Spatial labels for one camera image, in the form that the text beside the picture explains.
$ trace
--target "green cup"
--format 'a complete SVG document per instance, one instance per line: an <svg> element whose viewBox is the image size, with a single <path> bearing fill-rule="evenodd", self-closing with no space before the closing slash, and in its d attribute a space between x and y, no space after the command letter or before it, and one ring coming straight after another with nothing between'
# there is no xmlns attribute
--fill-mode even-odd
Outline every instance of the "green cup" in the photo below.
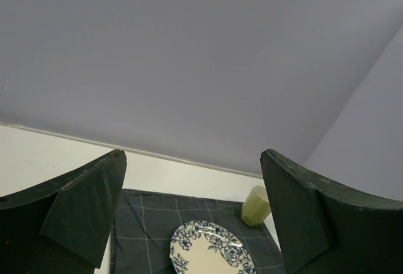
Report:
<svg viewBox="0 0 403 274"><path fill-rule="evenodd" d="M254 186L242 205L241 219L249 227L261 225L271 212L264 186Z"/></svg>

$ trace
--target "plate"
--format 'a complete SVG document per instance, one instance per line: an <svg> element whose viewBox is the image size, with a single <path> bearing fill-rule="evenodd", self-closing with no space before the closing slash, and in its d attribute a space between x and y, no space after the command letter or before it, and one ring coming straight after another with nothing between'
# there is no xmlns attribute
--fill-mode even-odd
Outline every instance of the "plate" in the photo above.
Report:
<svg viewBox="0 0 403 274"><path fill-rule="evenodd" d="M205 220L179 226L169 257L178 274L256 274L251 255L231 232Z"/></svg>

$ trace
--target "gray wall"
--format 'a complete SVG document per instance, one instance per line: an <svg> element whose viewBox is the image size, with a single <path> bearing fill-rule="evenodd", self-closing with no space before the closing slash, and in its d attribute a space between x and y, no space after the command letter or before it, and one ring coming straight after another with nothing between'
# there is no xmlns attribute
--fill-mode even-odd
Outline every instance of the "gray wall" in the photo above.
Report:
<svg viewBox="0 0 403 274"><path fill-rule="evenodd" d="M403 200L403 28L305 165L353 188Z"/></svg>
<svg viewBox="0 0 403 274"><path fill-rule="evenodd" d="M0 0L0 122L259 174L302 163L403 0Z"/></svg>

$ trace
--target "dark placemat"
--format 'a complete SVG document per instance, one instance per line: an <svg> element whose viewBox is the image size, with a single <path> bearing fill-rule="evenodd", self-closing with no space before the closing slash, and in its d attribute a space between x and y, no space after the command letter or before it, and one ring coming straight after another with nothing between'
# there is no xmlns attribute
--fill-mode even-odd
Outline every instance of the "dark placemat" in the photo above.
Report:
<svg viewBox="0 0 403 274"><path fill-rule="evenodd" d="M241 220L242 203L123 189L111 231L111 274L172 273L169 244L191 220L208 220L233 233L250 252L256 273L283 274L283 258L265 225Z"/></svg>

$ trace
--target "cup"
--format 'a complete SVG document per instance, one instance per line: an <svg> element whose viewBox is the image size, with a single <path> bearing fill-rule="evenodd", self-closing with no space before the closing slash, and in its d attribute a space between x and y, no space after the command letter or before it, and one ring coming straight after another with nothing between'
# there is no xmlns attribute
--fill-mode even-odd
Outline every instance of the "cup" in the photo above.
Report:
<svg viewBox="0 0 403 274"><path fill-rule="evenodd" d="M271 212L264 186L254 186L242 205L241 219L249 227L261 225Z"/></svg>

